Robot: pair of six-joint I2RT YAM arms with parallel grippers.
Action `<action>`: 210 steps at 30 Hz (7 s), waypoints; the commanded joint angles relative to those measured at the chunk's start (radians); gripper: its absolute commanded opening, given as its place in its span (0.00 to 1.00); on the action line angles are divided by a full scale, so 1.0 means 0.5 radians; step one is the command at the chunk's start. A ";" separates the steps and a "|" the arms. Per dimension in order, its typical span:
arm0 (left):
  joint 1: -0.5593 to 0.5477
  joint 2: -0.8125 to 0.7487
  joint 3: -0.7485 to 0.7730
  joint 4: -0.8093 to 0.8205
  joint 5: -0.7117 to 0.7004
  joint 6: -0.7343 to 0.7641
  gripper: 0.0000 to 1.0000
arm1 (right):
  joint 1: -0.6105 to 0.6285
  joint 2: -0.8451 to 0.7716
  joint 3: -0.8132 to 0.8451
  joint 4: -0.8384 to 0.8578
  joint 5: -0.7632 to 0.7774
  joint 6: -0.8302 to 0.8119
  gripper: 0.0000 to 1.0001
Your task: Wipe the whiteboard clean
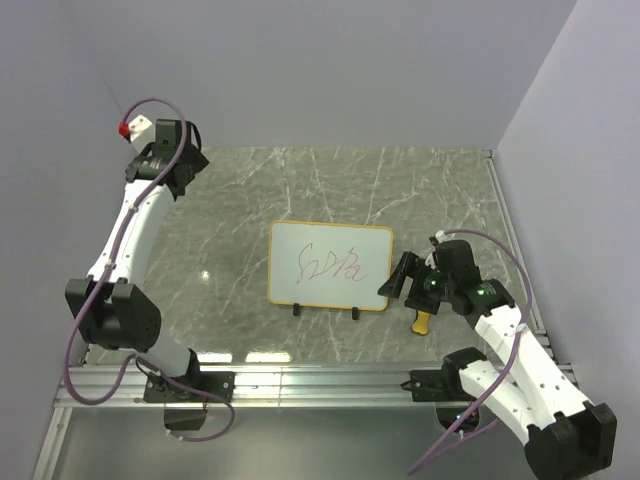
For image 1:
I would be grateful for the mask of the yellow handled eraser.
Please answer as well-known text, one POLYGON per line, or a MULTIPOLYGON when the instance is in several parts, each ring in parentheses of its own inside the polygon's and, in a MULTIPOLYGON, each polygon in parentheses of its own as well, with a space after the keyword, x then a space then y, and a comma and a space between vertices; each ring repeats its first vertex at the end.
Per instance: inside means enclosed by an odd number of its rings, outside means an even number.
POLYGON ((426 336, 429 333, 430 319, 431 319, 430 313, 417 310, 415 312, 415 318, 411 325, 411 331, 414 334, 417 334, 420 336, 426 336))

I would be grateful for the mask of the yellow framed whiteboard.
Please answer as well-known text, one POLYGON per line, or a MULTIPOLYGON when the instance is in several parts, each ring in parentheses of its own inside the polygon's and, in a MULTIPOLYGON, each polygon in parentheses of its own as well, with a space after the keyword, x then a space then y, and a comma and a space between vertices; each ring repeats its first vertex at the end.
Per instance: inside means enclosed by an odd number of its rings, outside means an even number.
POLYGON ((267 299, 276 305, 380 312, 391 275, 386 226, 278 220, 269 231, 267 299))

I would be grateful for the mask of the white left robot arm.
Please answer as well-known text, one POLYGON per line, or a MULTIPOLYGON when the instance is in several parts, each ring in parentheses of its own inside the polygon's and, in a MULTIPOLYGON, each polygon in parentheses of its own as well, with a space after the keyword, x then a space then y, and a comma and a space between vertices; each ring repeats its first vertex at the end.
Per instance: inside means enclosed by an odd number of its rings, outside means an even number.
POLYGON ((190 402, 201 393, 203 381, 195 354, 170 338, 160 309, 141 285, 165 216, 209 162, 199 130, 190 121, 151 123, 138 116, 129 130, 136 140, 149 132, 155 138, 127 166, 114 228, 87 275, 68 281, 65 299, 86 343, 139 355, 168 376, 171 395, 190 402))

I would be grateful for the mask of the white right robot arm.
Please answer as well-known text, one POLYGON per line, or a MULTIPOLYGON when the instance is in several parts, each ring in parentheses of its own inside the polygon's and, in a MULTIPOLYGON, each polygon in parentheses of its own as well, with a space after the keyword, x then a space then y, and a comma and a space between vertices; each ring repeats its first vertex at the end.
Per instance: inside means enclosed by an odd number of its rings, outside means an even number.
POLYGON ((411 467, 416 473, 448 453, 446 440, 457 446, 483 433, 469 434, 463 423, 486 406, 524 446, 527 463, 538 479, 582 479, 608 468, 613 460, 617 418, 605 404, 594 404, 549 356, 527 325, 528 307, 519 308, 496 279, 483 278, 472 248, 465 240, 438 233, 434 249, 422 258, 403 253, 380 295, 399 297, 412 281, 404 302, 418 319, 428 320, 441 304, 465 318, 503 362, 496 369, 478 349, 470 347, 446 356, 437 387, 420 371, 405 382, 413 397, 442 395, 469 404, 435 443, 411 467))

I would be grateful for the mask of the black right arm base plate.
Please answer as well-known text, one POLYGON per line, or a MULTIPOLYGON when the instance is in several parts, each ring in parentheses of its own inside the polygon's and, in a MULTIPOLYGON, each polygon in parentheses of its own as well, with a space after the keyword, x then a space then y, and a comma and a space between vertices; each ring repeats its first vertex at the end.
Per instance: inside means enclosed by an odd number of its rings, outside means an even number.
POLYGON ((450 401, 451 395, 440 370, 411 370, 400 388, 415 403, 450 401))

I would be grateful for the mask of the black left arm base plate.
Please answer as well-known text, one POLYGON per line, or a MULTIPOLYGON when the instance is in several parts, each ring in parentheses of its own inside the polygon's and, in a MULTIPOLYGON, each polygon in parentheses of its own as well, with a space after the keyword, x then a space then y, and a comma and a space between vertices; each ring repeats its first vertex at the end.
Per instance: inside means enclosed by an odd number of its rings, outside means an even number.
MULTIPOLYGON (((228 402, 234 391, 235 374, 231 371, 203 372, 193 389, 214 394, 228 402)), ((161 376, 150 373, 146 382, 143 401, 145 403, 211 402, 208 396, 181 390, 161 376)))

